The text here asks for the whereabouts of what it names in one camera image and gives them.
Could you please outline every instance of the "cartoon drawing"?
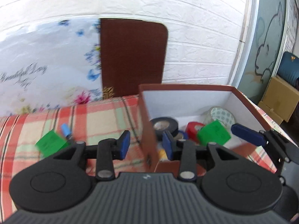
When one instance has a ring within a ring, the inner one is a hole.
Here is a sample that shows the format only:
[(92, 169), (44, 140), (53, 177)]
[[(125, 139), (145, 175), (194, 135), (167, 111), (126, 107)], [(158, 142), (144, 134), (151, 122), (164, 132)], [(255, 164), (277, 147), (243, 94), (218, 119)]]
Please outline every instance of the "cartoon drawing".
[(265, 39), (258, 47), (255, 58), (255, 78), (253, 81), (263, 83), (265, 79), (270, 78), (278, 56), (279, 45), (283, 33), (283, 24), (283, 12), (281, 2), (279, 2), (277, 13), (273, 15), (268, 25)]
[(260, 46), (259, 40), (265, 32), (265, 21), (262, 17), (258, 18), (257, 27), (255, 29), (255, 44), (257, 48)]

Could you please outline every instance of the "poster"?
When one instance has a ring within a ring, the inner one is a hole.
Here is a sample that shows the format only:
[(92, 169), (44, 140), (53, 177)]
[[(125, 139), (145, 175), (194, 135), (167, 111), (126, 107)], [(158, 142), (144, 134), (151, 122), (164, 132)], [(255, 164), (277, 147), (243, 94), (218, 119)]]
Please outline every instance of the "poster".
[(297, 33), (298, 7), (296, 0), (290, 0), (289, 17), (286, 32), (285, 51), (293, 52)]
[(0, 41), (0, 116), (42, 112), (102, 97), (95, 17), (23, 27)]

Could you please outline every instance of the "ribbed black surface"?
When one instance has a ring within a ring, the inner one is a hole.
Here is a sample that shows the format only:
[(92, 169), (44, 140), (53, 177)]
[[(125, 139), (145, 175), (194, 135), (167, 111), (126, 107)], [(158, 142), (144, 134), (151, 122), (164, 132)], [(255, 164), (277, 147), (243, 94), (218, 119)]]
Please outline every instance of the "ribbed black surface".
[(273, 211), (240, 216), (212, 206), (193, 184), (170, 173), (122, 173), (98, 183), (79, 205), (60, 213), (18, 211), (5, 224), (279, 224), (288, 223)]

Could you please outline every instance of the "clear tape roll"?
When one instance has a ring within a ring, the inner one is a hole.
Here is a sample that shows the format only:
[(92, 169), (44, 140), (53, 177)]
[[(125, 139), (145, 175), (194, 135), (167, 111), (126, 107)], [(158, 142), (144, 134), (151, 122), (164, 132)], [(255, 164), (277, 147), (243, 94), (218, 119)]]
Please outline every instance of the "clear tape roll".
[(236, 123), (234, 115), (228, 110), (221, 107), (212, 107), (208, 110), (207, 116), (204, 119), (204, 124), (207, 125), (218, 120), (226, 128), (230, 129)]

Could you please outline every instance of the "blue gripper pad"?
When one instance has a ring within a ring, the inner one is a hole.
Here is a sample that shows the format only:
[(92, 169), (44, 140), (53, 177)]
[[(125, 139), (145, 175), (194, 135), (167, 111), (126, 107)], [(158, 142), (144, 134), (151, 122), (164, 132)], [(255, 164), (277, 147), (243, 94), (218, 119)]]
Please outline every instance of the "blue gripper pad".
[(119, 140), (121, 140), (121, 160), (125, 159), (131, 141), (131, 134), (128, 130), (125, 130), (120, 136)]
[(166, 152), (168, 160), (172, 160), (172, 147), (171, 147), (171, 140), (167, 136), (166, 132), (163, 132), (162, 135), (162, 146)]
[(249, 128), (245, 127), (244, 125), (241, 125), (238, 123), (232, 125), (231, 132), (235, 136), (237, 136), (255, 146), (265, 146), (266, 145), (266, 140), (264, 139), (264, 137), (261, 133), (256, 132), (252, 129), (249, 129)]

